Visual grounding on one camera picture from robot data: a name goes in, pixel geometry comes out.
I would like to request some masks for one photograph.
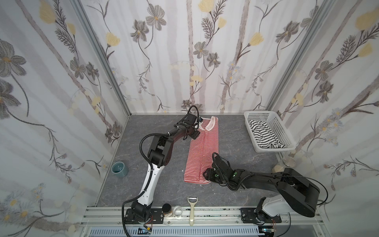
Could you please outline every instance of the white plastic basket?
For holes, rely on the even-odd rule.
[[[296,147],[296,143],[292,138],[290,132],[284,126],[282,120],[279,118],[278,114],[273,111],[260,110],[260,111],[246,111],[243,113],[245,116],[245,125],[249,133],[251,142],[253,143],[255,152],[282,152],[282,151],[291,151]],[[250,128],[249,121],[265,121],[268,124],[268,127],[275,133],[281,143],[284,143],[288,148],[261,148],[258,146],[257,141],[254,138],[253,131]]]

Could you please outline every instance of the red striped shirt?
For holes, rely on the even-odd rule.
[[[212,154],[218,153],[218,118],[203,118],[199,126],[200,135],[191,140],[184,172],[184,181],[195,184],[208,184],[203,172],[212,167]]]

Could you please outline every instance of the blue cup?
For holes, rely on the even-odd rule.
[[[129,169],[125,166],[123,162],[118,161],[112,165],[111,171],[117,177],[124,177],[128,174]]]

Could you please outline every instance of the table surface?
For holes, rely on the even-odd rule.
[[[98,207],[120,207],[137,196],[147,172],[147,162],[139,152],[141,139],[150,133],[166,133],[183,115],[132,115],[120,141],[114,162],[122,161],[129,173],[122,178],[109,173],[100,195]],[[270,173],[278,162],[275,153],[256,153],[247,133],[243,115],[217,115],[219,118],[219,154],[233,169]],[[144,141],[147,154],[151,138]],[[154,192],[153,206],[169,203],[171,206],[189,206],[187,197],[198,197],[197,206],[256,206],[262,197],[277,193],[261,189],[231,191],[216,183],[192,184],[183,181],[190,137],[174,144],[170,163],[164,168]]]

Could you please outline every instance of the robotic arm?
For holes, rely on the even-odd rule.
[[[233,170],[222,158],[213,153],[212,168],[203,176],[206,180],[226,184],[232,190],[259,188],[280,193],[272,198],[262,198],[255,209],[255,223],[262,224],[277,214],[295,211],[306,217],[314,217],[320,189],[294,169],[285,168],[277,173],[255,173],[243,169]]]
[[[152,169],[149,163],[147,168],[146,178],[141,189],[143,194],[135,201],[132,202],[132,210],[136,220],[146,222],[150,217],[150,210],[153,203],[154,190],[158,182],[158,178],[163,171],[163,168],[169,163],[172,154],[174,143],[180,138],[190,136],[196,139],[200,132],[197,130],[202,118],[190,114],[181,119],[174,125],[174,129],[167,134],[154,135],[147,157],[152,164]]]
[[[199,112],[197,112],[197,116],[190,113],[192,107],[196,108],[191,106],[187,115],[174,125],[172,131],[167,134],[153,133],[142,139],[140,152],[149,166],[140,195],[125,201],[122,205],[122,220],[127,235],[124,223],[124,205],[132,201],[132,211],[136,220],[141,223],[147,222],[151,216],[155,187],[163,168],[171,159],[174,143],[182,137],[185,140],[187,136],[192,139],[199,136],[200,132],[197,128],[202,119],[199,117]],[[142,142],[149,136],[154,136],[154,138],[146,157],[142,151]],[[320,190],[295,170],[286,168],[283,172],[278,173],[233,170],[229,162],[226,164],[217,153],[213,153],[212,158],[212,168],[208,168],[203,174],[206,180],[225,184],[232,191],[237,191],[242,186],[243,188],[259,188],[280,193],[278,196],[260,200],[254,213],[256,224],[262,224],[266,219],[279,213],[293,210],[306,217],[315,215]]]

